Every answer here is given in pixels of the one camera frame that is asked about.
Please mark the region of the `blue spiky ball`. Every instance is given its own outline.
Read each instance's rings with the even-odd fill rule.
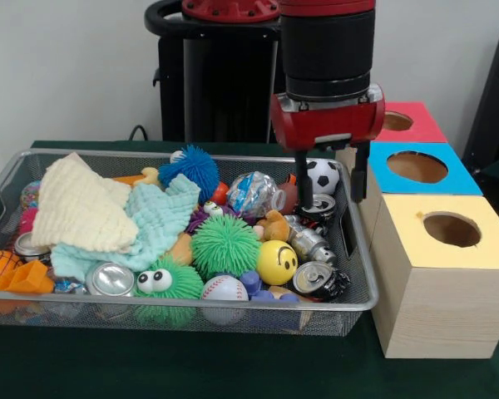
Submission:
[[[188,145],[186,149],[181,150],[183,155],[178,158],[178,161],[161,165],[159,179],[165,187],[168,187],[172,179],[182,173],[201,188],[200,204],[204,204],[213,196],[220,183],[218,166],[210,155],[199,147]]]

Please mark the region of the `googly eye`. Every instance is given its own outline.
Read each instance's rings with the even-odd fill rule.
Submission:
[[[203,210],[207,213],[210,214],[210,210],[213,209],[216,206],[216,204],[213,201],[207,201],[203,205]]]
[[[153,272],[153,290],[162,293],[172,285],[172,275],[165,268],[160,268]]]
[[[178,160],[181,160],[185,158],[185,154],[183,154],[183,151],[182,150],[177,150],[177,151],[174,151],[171,155],[170,155],[170,163],[171,164],[174,164],[175,162],[177,162]]]
[[[208,214],[210,214],[211,216],[221,216],[222,214],[224,214],[224,211],[222,210],[221,207],[219,207],[218,205],[215,205],[209,212],[207,212]]]
[[[144,272],[139,275],[139,278],[136,280],[137,287],[143,293],[153,293],[153,272]]]

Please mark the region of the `wire mesh basket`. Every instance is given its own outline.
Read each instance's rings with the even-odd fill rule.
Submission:
[[[48,166],[70,150],[28,150],[15,156],[0,174],[0,250],[10,248],[21,217],[22,189],[40,180]],[[99,175],[136,175],[147,166],[169,162],[170,154],[77,151]],[[214,156],[220,179],[259,170],[284,181],[295,173],[291,158]],[[122,298],[77,294],[26,295],[0,292],[0,324],[75,328],[158,329],[199,332],[288,333],[346,336],[363,311],[378,300],[372,264],[359,222],[358,206],[349,199],[348,172],[338,162],[341,183],[337,209],[329,221],[328,241],[338,269],[351,278],[346,292],[333,303],[254,303],[190,299]],[[163,307],[175,317],[169,323],[142,322],[144,307]],[[211,323],[208,320],[236,323]]]

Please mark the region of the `yellow smiley ball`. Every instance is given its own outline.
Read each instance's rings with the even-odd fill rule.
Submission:
[[[269,285],[283,285],[298,269],[298,257],[292,247],[273,239],[260,246],[257,273]]]

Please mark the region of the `blue box lid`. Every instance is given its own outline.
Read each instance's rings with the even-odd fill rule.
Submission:
[[[383,193],[482,195],[446,143],[375,142],[369,164]]]

